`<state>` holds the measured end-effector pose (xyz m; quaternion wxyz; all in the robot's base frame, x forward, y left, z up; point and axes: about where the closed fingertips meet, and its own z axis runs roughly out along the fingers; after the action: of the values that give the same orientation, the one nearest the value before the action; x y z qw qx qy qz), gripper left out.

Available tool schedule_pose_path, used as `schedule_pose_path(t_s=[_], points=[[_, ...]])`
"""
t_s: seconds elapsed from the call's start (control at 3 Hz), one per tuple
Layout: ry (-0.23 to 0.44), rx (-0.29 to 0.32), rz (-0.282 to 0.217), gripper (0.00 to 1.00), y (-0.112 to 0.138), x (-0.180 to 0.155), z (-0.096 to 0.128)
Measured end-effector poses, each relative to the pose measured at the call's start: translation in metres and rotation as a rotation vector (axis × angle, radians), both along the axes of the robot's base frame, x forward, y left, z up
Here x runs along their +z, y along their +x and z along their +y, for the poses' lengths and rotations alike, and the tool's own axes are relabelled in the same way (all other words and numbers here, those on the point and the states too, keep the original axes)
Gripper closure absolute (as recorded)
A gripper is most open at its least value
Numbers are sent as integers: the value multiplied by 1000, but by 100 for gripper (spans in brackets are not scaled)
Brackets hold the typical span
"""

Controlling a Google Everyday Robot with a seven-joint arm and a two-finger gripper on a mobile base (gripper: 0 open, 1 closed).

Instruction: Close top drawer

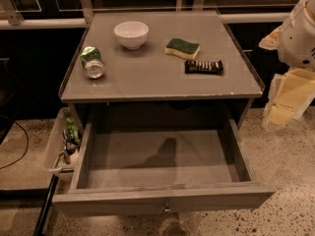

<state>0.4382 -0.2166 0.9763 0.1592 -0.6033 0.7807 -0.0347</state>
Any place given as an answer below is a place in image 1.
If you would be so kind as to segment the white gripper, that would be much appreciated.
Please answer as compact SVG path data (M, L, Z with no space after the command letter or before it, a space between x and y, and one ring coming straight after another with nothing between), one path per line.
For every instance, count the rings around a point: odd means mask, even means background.
M298 120L315 99L315 0L300 0L259 47L277 50L279 60L291 67L275 74L270 86L262 126L274 132Z

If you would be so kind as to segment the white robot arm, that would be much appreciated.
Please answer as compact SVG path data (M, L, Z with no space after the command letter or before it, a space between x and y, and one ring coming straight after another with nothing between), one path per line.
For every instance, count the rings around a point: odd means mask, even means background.
M264 109L263 127L275 131L300 118L315 97L315 0L300 0L259 46L277 50L289 67L274 75Z

